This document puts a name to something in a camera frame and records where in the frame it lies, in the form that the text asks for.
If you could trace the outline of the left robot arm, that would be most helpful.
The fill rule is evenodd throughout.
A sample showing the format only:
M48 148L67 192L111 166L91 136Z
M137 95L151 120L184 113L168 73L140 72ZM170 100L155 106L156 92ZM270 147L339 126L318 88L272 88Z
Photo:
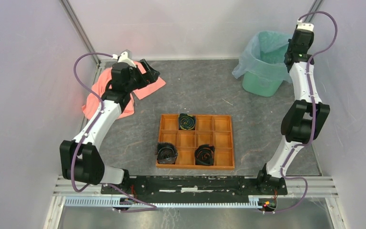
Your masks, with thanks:
M110 183L118 194L126 194L131 188L125 178L127 171L105 165L99 149L111 125L126 109L131 93L155 83L160 72L141 59L131 64L118 60L110 73L98 110L79 134L60 144L61 168L65 179L90 185Z

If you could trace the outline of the green plastic trash bin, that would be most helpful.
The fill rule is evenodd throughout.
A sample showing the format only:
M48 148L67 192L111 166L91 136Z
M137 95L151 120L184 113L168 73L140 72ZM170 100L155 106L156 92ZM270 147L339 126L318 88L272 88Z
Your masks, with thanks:
M274 95L282 82L284 82L278 80L268 81L249 72L242 75L242 77L242 86L246 91L263 97L270 97Z

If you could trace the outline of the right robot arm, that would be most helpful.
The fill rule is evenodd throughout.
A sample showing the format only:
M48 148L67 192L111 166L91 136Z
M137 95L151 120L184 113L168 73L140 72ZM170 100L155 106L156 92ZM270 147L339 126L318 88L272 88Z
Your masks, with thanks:
M295 101L282 120L282 139L275 154L257 176L256 189L263 195L284 186L287 167L318 137L330 113L315 85L314 57L308 54L313 41L314 32L308 28L296 28L288 41L284 63L293 81Z

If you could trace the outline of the translucent blue plastic trash bag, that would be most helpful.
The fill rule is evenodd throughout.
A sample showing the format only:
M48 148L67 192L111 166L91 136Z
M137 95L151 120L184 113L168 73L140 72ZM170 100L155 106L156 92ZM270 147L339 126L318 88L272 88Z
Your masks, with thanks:
M292 83L284 64L290 38L292 35L278 31L257 33L241 53L232 75L238 79L249 72L268 81L278 80Z

